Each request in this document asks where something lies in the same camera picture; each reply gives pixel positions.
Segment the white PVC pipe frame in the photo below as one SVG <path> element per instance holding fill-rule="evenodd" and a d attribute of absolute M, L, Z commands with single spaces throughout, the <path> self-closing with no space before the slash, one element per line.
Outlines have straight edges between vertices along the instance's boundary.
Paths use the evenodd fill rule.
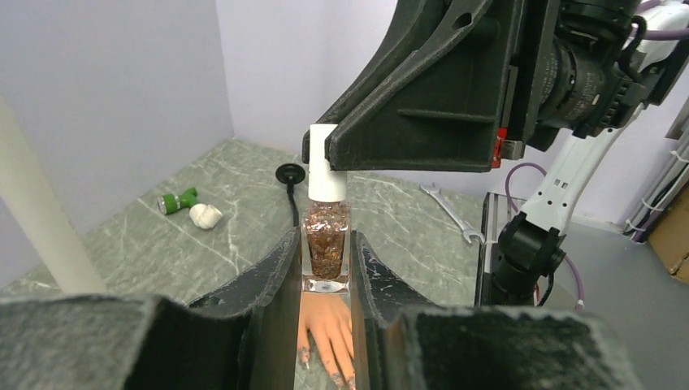
<path fill-rule="evenodd" d="M 1 100 L 1 198 L 64 293 L 107 291 L 4 99 Z"/>

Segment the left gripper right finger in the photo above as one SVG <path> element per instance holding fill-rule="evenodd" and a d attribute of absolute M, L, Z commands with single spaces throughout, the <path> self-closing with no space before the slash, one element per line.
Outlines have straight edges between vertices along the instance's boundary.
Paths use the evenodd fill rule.
<path fill-rule="evenodd" d="M 625 346 L 600 318 L 529 306 L 444 307 L 351 238 L 359 389 L 641 389 Z"/>

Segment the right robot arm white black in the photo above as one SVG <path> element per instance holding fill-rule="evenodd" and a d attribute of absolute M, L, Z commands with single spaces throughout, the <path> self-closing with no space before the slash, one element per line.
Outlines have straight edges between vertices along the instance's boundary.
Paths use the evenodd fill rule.
<path fill-rule="evenodd" d="M 479 259 L 475 304 L 531 304 L 624 128 L 688 62 L 685 1 L 400 1 L 357 79 L 308 130 L 329 171 L 488 172 L 570 136 Z"/>

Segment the mannequin hand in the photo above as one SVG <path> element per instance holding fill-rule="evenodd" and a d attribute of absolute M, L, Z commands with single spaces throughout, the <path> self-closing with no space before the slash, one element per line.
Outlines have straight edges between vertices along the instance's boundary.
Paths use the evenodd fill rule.
<path fill-rule="evenodd" d="M 339 389 L 355 389 L 351 310 L 341 296 L 302 293 L 297 327 L 297 360 L 305 368 L 310 366 L 310 339 L 314 340 L 331 381 Z"/>

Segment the silver open-end wrench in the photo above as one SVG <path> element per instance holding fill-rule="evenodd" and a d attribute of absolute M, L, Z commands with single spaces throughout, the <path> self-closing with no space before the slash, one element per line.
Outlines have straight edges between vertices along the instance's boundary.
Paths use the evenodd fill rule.
<path fill-rule="evenodd" d="M 455 225 L 461 231 L 464 241 L 468 245 L 473 245 L 475 242 L 479 244 L 485 243 L 485 237 L 483 233 L 474 229 L 474 227 L 464 220 L 456 210 L 450 205 L 447 199 L 443 196 L 441 189 L 435 184 L 425 185 L 420 184 L 419 188 L 426 195 L 430 196 L 435 200 L 435 202 L 444 210 L 446 215 L 455 223 Z"/>

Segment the black hand stand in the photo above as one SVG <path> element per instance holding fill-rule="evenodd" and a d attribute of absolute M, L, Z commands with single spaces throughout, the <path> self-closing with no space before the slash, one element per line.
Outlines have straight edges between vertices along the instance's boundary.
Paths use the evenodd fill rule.
<path fill-rule="evenodd" d="M 298 227 L 300 224 L 299 210 L 295 198 L 295 188 L 306 178 L 306 170 L 293 162 L 284 163 L 277 167 L 275 178 L 285 185 L 288 202 L 292 212 L 292 225 Z"/>

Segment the green toy flashlight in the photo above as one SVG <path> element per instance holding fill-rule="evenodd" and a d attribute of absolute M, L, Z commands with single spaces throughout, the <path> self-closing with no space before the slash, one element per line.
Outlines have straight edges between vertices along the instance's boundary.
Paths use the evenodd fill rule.
<path fill-rule="evenodd" d="M 158 197 L 158 210 L 162 215 L 173 215 L 183 209 L 190 209 L 198 203 L 198 192 L 195 188 L 188 188 L 181 194 L 166 193 Z"/>

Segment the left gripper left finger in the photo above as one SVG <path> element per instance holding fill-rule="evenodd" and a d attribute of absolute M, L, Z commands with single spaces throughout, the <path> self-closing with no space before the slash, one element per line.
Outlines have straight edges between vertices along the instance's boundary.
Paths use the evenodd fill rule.
<path fill-rule="evenodd" d="M 158 295 L 1 301 L 4 389 L 290 389 L 300 233 L 190 305 Z"/>

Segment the glitter nail polish bottle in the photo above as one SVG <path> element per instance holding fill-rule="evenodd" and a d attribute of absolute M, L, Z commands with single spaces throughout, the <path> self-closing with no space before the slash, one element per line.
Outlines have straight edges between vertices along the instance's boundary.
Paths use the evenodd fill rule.
<path fill-rule="evenodd" d="M 302 291 L 349 291 L 352 217 L 346 201 L 309 200 L 301 222 Z"/>

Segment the brown cardboard box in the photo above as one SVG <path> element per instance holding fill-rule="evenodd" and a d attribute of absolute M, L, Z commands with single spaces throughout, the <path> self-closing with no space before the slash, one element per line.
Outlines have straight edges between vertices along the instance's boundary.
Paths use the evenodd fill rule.
<path fill-rule="evenodd" d="M 688 284 L 688 184 L 673 200 L 648 241 L 668 274 Z"/>

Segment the white nail polish cap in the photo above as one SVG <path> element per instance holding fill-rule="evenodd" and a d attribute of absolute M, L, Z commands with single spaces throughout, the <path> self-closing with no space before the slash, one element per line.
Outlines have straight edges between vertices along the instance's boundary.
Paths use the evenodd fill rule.
<path fill-rule="evenodd" d="M 308 198 L 317 202 L 342 202 L 347 193 L 347 172 L 333 171 L 325 156 L 325 141 L 335 124 L 314 123 L 309 134 Z"/>

